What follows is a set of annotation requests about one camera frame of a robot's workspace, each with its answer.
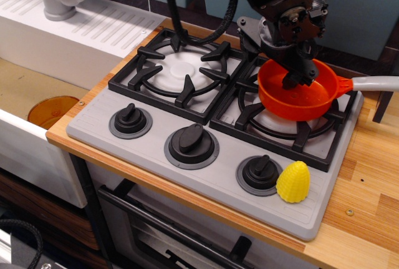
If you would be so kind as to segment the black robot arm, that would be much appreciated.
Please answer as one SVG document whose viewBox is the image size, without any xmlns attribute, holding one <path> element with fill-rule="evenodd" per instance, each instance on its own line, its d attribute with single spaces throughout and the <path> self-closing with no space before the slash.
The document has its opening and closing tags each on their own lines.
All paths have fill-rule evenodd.
<svg viewBox="0 0 399 269">
<path fill-rule="evenodd" d="M 241 16 L 241 48 L 254 59 L 260 53 L 277 62 L 286 74 L 284 89 L 310 86 L 319 75 L 313 60 L 316 38 L 325 33 L 326 0 L 247 0 L 261 19 Z"/>
</svg>

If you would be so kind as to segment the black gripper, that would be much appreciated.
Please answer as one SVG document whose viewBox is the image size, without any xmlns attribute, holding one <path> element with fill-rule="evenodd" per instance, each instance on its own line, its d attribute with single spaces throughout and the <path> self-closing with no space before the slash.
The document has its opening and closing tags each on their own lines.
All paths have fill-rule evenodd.
<svg viewBox="0 0 399 269">
<path fill-rule="evenodd" d="M 310 86 L 319 71 L 315 38 L 325 33 L 326 0 L 248 0 L 260 20 L 240 17 L 237 21 L 241 48 L 250 59 L 265 53 L 288 71 L 282 88 Z"/>
</svg>

